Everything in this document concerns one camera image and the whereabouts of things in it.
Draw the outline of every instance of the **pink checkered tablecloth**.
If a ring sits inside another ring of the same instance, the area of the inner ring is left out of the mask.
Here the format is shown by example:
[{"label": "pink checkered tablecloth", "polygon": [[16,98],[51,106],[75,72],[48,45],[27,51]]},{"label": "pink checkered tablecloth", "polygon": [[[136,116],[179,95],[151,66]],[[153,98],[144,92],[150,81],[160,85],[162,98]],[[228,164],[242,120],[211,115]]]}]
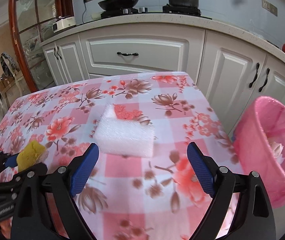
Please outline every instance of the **pink checkered tablecloth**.
[{"label": "pink checkered tablecloth", "polygon": [[[100,152],[84,190],[75,197],[86,223],[98,240],[189,239],[211,198],[187,159],[188,143],[196,142],[218,165],[243,172],[216,114],[184,72],[97,78],[18,98],[0,124],[0,150],[15,154],[35,139],[48,148],[45,163],[53,172],[94,142],[106,104],[114,105],[119,119],[154,125],[154,157]],[[0,182],[15,172],[6,169]],[[233,198],[219,236],[227,233],[236,202]],[[54,207],[52,216],[57,216]]]}]

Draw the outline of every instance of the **sponge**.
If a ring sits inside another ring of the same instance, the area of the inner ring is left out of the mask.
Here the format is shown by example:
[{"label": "sponge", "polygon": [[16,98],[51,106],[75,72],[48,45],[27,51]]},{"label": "sponge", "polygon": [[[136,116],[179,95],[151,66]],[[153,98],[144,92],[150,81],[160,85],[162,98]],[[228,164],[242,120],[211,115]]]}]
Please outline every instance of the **sponge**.
[{"label": "sponge", "polygon": [[142,158],[153,157],[154,138],[151,124],[117,119],[111,105],[107,105],[94,135],[103,153]]},{"label": "sponge", "polygon": [[27,146],[18,154],[16,159],[18,172],[26,170],[38,163],[46,150],[46,147],[41,145],[36,140],[27,144]]}]

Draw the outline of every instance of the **yellow sponge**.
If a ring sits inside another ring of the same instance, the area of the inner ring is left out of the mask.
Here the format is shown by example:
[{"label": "yellow sponge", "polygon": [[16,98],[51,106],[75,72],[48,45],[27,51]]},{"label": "yellow sponge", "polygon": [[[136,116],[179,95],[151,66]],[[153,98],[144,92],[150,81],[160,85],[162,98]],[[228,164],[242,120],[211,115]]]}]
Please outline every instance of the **yellow sponge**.
[{"label": "yellow sponge", "polygon": [[36,164],[39,157],[46,151],[46,147],[41,145],[36,140],[31,141],[27,146],[18,154],[17,165],[18,172],[28,169]]}]

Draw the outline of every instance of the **stove burner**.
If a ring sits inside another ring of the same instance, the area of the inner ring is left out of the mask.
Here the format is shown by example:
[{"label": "stove burner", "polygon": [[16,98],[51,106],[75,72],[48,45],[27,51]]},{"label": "stove burner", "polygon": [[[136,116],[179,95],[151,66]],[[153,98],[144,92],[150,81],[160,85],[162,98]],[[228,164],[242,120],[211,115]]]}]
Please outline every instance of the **stove burner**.
[{"label": "stove burner", "polygon": [[172,6],[169,4],[163,6],[163,12],[164,13],[186,14],[186,15],[201,17],[201,11],[198,8],[179,7],[179,6]]},{"label": "stove burner", "polygon": [[102,19],[115,17],[115,16],[121,16],[121,15],[127,15],[127,14],[136,14],[138,13],[138,10],[135,8],[125,8],[125,9],[119,9],[119,10],[112,10],[112,11],[104,11],[101,14]]}]

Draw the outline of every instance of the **trash bag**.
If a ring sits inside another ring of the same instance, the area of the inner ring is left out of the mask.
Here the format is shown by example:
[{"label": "trash bag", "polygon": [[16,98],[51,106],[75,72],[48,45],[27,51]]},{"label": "trash bag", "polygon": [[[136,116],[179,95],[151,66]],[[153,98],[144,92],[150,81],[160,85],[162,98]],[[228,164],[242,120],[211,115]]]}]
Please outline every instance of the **trash bag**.
[{"label": "trash bag", "polygon": [[[281,144],[281,156],[271,142]],[[258,171],[271,205],[285,205],[285,106],[271,97],[257,98],[246,110],[234,131],[236,154],[244,173]]]}]

